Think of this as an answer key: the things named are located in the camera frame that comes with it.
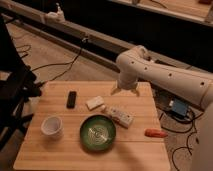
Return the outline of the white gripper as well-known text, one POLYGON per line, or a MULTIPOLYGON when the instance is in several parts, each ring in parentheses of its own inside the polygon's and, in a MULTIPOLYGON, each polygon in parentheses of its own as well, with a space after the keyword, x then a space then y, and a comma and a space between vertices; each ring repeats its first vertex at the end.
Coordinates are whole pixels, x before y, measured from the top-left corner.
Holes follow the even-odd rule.
POLYGON ((117 81, 118 87, 112 88, 111 95, 115 95, 116 93, 119 93, 121 89, 124 90, 131 90, 132 93, 134 93, 136 96, 140 96, 140 92, 138 89, 135 89, 137 87, 137 81, 136 80, 126 80, 119 78, 117 81))

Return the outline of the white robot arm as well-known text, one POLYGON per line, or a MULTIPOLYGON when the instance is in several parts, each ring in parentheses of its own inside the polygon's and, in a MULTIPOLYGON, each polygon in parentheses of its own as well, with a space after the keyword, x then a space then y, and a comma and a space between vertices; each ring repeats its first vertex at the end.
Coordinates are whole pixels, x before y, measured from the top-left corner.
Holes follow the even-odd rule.
POLYGON ((138 79, 142 78, 202 109, 199 144, 190 171, 213 171, 213 73, 157 64, 148 58, 148 50, 141 45, 120 53, 116 59, 120 73, 113 92, 118 89, 137 92, 138 79))

